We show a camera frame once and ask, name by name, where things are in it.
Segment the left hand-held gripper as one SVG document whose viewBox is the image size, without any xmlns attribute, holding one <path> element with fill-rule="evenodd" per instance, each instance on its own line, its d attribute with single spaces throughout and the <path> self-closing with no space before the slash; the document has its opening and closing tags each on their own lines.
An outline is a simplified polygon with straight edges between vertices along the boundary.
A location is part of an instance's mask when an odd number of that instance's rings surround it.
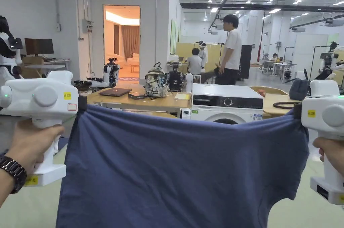
<svg viewBox="0 0 344 228">
<path fill-rule="evenodd" d="M 6 81 L 0 90 L 0 106 L 6 115 L 30 117 L 40 129 L 61 125 L 79 109 L 79 93 L 72 78 L 70 71 L 51 71 L 46 78 Z M 66 165 L 53 163 L 58 142 L 56 137 L 25 186 L 45 186 L 66 176 Z"/>
</svg>

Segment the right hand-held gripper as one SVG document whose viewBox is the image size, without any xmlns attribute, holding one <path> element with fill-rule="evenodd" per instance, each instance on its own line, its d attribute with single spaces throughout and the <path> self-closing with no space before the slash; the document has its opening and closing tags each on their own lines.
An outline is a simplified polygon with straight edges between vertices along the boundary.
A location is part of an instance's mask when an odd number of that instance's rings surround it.
<svg viewBox="0 0 344 228">
<path fill-rule="evenodd" d="M 318 132 L 320 137 L 343 141 L 344 97 L 333 80 L 310 82 L 311 96 L 294 107 L 302 125 Z M 310 187 L 329 203 L 344 204 L 344 178 L 324 157 L 324 177 L 311 177 Z"/>
</svg>

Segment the person's right hand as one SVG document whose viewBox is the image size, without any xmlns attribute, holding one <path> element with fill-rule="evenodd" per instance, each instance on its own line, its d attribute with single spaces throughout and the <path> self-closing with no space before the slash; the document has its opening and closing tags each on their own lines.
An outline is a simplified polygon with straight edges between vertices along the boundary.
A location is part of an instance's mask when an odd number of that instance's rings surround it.
<svg viewBox="0 0 344 228">
<path fill-rule="evenodd" d="M 324 162 L 325 157 L 331 165 L 344 175 L 344 142 L 339 140 L 318 137 L 314 140 L 313 146 L 319 149 L 320 160 Z"/>
</svg>

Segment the person's left hand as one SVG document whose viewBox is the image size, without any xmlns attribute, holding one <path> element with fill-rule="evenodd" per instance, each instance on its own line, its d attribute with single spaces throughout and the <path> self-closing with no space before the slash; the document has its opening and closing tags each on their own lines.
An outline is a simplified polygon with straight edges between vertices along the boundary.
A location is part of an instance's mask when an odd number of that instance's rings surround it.
<svg viewBox="0 0 344 228">
<path fill-rule="evenodd" d="M 12 144 L 5 156 L 17 161 L 30 176 L 35 165 L 43 162 L 44 153 L 64 131 L 62 125 L 40 129 L 31 119 L 21 120 L 15 126 Z"/>
</svg>

